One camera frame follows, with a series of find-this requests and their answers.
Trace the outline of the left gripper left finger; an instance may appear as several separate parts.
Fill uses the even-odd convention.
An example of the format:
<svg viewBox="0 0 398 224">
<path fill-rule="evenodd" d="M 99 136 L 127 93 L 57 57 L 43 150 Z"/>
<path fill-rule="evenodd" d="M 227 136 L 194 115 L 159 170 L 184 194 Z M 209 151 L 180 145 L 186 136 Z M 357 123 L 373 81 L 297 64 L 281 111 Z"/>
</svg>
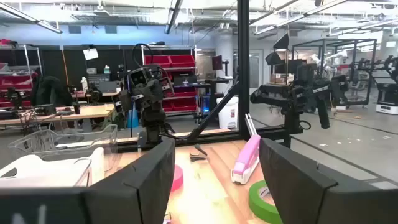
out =
<svg viewBox="0 0 398 224">
<path fill-rule="evenodd" d="M 162 223 L 175 171 L 166 138 L 90 187 L 8 188 L 1 223 Z"/>
</svg>

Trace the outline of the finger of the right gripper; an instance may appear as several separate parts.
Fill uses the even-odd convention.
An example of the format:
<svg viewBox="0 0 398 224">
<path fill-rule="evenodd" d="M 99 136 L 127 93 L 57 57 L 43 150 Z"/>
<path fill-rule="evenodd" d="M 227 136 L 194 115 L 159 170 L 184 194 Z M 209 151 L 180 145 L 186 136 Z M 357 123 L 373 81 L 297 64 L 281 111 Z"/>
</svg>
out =
<svg viewBox="0 0 398 224">
<path fill-rule="evenodd" d="M 119 96 L 119 101 L 121 102 L 122 109 L 124 111 L 129 111 L 132 107 L 131 103 L 132 96 L 129 90 L 124 89 L 120 91 L 118 96 Z"/>
<path fill-rule="evenodd" d="M 174 96 L 174 86 L 169 77 L 161 78 L 160 84 L 162 87 L 162 93 L 163 93 L 164 97 Z"/>
</svg>

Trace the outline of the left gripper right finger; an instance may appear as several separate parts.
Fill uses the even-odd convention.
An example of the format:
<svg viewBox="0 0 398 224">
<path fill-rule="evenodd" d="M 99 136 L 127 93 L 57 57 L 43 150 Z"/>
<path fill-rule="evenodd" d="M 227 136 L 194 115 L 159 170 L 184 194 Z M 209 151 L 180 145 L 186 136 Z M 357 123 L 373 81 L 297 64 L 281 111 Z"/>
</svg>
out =
<svg viewBox="0 0 398 224">
<path fill-rule="evenodd" d="M 377 188 L 267 138 L 259 159 L 283 223 L 397 223 L 397 189 Z"/>
</svg>

